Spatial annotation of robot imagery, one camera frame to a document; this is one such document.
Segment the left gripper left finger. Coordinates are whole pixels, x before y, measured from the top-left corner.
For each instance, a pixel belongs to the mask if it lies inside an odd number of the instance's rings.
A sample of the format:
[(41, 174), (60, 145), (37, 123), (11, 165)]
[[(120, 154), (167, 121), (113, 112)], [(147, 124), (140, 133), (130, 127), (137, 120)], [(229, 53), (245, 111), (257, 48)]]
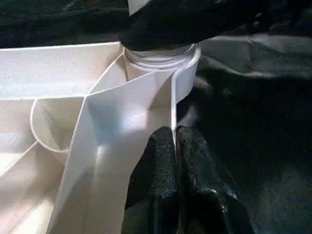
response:
[(175, 145), (169, 127), (155, 130), (129, 180), (124, 210), (126, 234), (175, 234), (179, 185)]

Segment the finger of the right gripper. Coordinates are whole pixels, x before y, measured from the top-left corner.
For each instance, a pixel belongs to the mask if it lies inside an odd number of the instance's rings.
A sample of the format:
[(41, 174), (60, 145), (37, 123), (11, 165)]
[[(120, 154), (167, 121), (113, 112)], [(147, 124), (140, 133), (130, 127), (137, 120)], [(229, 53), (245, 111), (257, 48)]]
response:
[(120, 33), (133, 51), (165, 50), (220, 35), (311, 37), (309, 0), (153, 0)]

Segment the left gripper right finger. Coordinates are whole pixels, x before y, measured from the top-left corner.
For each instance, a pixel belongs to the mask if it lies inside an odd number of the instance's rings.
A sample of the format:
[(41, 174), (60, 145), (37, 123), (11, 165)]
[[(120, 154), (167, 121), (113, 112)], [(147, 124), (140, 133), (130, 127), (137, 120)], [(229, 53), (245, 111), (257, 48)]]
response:
[(182, 227), (186, 234), (252, 234), (246, 207), (227, 168), (193, 127), (176, 131), (182, 191)]

